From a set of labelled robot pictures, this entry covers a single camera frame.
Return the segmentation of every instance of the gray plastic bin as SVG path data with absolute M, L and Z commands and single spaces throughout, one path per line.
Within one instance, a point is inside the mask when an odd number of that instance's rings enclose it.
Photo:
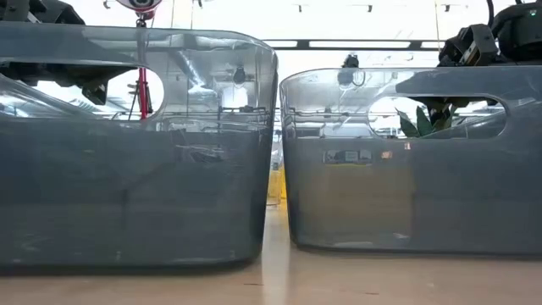
M 149 119 L 129 121 L 0 75 L 1 265 L 258 256 L 277 87 L 270 47 L 226 31 L 8 22 L 0 42 L 0 64 L 144 66 L 164 92 Z M 248 107 L 221 108 L 239 66 Z
M 355 84 L 338 84 L 345 72 Z M 536 66 L 321 69 L 284 80 L 292 240 L 363 251 L 541 254 L 541 76 Z M 488 97 L 504 108 L 425 137 L 391 139 L 371 128 L 369 110 L 383 97 Z

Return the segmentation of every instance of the camera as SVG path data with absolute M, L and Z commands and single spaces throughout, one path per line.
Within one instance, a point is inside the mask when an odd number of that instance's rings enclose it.
M 136 13 L 149 13 L 154 11 L 162 0 L 117 0 L 117 2 Z

